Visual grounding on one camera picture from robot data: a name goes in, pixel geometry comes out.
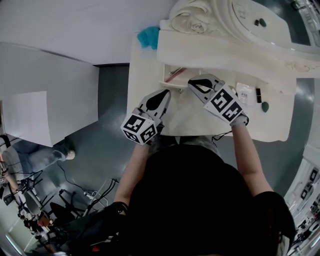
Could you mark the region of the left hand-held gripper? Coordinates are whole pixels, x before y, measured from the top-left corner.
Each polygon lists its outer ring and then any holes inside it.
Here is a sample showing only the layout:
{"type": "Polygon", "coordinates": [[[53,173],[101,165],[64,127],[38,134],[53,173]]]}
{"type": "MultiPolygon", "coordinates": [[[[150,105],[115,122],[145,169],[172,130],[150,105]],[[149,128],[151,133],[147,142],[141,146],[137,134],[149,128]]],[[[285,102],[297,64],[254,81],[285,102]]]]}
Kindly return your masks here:
{"type": "Polygon", "coordinates": [[[171,91],[162,89],[146,95],[120,126],[125,137],[139,145],[150,144],[165,127],[163,116],[171,101],[171,91]]]}

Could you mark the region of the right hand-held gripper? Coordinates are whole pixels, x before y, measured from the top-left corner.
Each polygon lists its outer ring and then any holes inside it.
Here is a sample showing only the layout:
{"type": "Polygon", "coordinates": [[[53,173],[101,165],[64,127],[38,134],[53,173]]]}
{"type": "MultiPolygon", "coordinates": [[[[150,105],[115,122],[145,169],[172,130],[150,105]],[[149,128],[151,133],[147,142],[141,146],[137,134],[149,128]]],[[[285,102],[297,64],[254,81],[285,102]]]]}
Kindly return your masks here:
{"type": "Polygon", "coordinates": [[[230,126],[246,126],[249,123],[249,118],[232,88],[214,75],[197,75],[188,81],[188,88],[204,104],[205,110],[230,126]]]}

